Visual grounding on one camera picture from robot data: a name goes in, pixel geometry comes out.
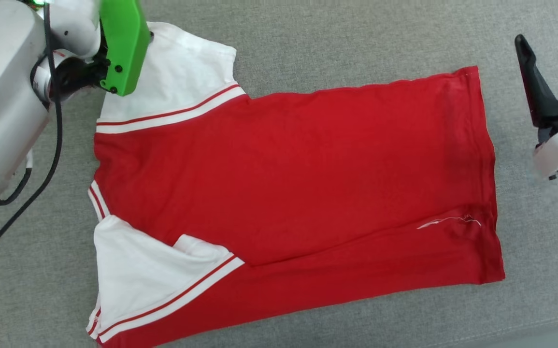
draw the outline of gray fabric surface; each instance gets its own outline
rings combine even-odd
[[[252,97],[477,64],[497,153],[498,235],[508,276],[486,286],[417,290],[294,313],[169,346],[471,347],[558,327],[558,180],[540,180],[533,171],[536,133],[513,46],[516,34],[526,34],[558,96],[558,1],[142,3],[149,20],[237,48],[235,77]],[[0,241],[0,347],[95,345],[84,331],[97,291],[96,220],[86,189],[98,165],[92,140],[101,102],[95,91],[65,106],[54,181]],[[49,167],[54,131],[52,123],[38,140],[35,175],[20,202]],[[0,208],[0,226],[20,202]]]

